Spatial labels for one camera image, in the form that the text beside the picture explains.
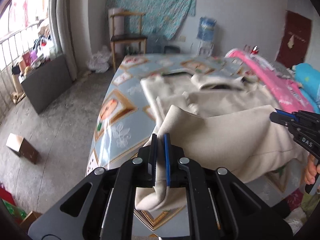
bed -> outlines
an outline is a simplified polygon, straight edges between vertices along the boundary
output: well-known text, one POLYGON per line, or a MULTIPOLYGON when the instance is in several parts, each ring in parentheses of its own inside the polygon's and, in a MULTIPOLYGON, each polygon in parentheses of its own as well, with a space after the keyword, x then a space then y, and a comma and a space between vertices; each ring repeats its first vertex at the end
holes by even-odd
MULTIPOLYGON (((181 54, 146 54, 125 57, 108 88, 97 119, 86 175, 99 166, 106 169, 119 167, 137 155, 156 125, 140 80, 183 68, 209 76, 240 77, 248 66, 245 60, 233 56, 201 58, 181 54)), ((293 159, 278 170, 247 183, 247 186, 273 206, 303 185, 304 166, 305 163, 293 159)), ((187 236, 187 213, 186 207, 170 211, 135 210, 132 234, 187 236)))

teal patterned cloth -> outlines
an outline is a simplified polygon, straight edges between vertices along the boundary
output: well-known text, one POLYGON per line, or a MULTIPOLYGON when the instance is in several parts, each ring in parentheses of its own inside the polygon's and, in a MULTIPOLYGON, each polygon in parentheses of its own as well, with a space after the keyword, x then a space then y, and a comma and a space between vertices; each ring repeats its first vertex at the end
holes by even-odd
MULTIPOLYGON (((107 0, 107 9, 114 7, 147 13, 142 22, 143 34, 155 31, 168 40, 175 35, 187 15, 196 14, 196 0, 107 0)), ((125 21, 127 32, 138 31, 138 18, 131 16, 125 21)))

human hand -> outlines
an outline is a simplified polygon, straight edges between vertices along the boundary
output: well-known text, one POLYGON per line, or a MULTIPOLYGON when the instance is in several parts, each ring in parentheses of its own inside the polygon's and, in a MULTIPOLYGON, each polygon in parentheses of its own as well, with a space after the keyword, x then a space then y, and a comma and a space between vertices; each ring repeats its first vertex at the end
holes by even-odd
POLYGON ((320 165, 315 166, 314 161, 315 161, 315 157, 312 154, 310 154, 308 156, 308 164, 306 166, 305 173, 304 173, 304 181, 308 185, 314 184, 316 181, 315 177, 317 173, 320 173, 320 165))

white wall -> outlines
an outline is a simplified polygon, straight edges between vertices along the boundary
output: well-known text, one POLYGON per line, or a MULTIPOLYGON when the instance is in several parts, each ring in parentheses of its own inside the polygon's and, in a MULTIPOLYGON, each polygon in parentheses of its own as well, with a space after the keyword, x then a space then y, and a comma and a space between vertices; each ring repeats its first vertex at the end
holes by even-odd
POLYGON ((101 49, 106 41, 106 20, 105 6, 107 0, 88 0, 89 34, 92 54, 101 49))
POLYGON ((298 13, 310 20, 313 19, 313 5, 310 0, 288 0, 287 10, 298 13))
POLYGON ((320 16, 314 9, 311 39, 305 58, 305 63, 320 71, 320 16))
POLYGON ((106 44, 106 0, 70 0, 70 25, 78 71, 106 44))
POLYGON ((183 52, 196 53, 199 19, 207 16, 217 20, 215 55, 248 44, 257 45, 261 55, 273 61, 283 36, 286 6, 286 0, 197 0, 196 16, 187 17, 177 34, 186 36, 186 42, 173 43, 183 52))

beige fabric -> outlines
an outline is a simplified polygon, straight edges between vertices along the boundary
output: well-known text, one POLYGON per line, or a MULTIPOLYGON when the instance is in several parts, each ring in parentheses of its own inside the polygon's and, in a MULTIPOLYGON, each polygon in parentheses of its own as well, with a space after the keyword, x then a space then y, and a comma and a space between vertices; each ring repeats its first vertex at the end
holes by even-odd
POLYGON ((201 90, 191 93, 184 92, 181 96, 157 97, 156 111, 161 114, 162 120, 164 120, 171 105, 178 106, 182 110, 201 117, 231 114, 265 105, 279 108, 273 96, 260 84, 247 86, 246 91, 201 90))
POLYGON ((156 98, 167 98, 181 96, 184 92, 198 91, 198 88, 190 81, 189 74, 178 76, 154 75, 141 79, 140 84, 150 107, 156 118, 156 129, 158 130, 164 120, 156 103, 156 98))
POLYGON ((226 167, 241 181, 249 182, 275 170, 305 150, 294 143, 281 125, 269 120, 274 108, 256 107, 232 114, 202 118, 171 106, 158 136, 156 186, 137 188, 138 210, 168 210, 185 205, 184 189, 168 189, 161 138, 170 133, 171 143, 203 167, 226 167))
POLYGON ((236 79, 230 77, 222 77, 222 76, 207 76, 195 74, 190 79, 192 84, 194 84, 199 90, 204 88, 212 89, 218 85, 227 85, 233 89, 241 89, 244 90, 244 84, 242 82, 242 77, 238 77, 236 79))

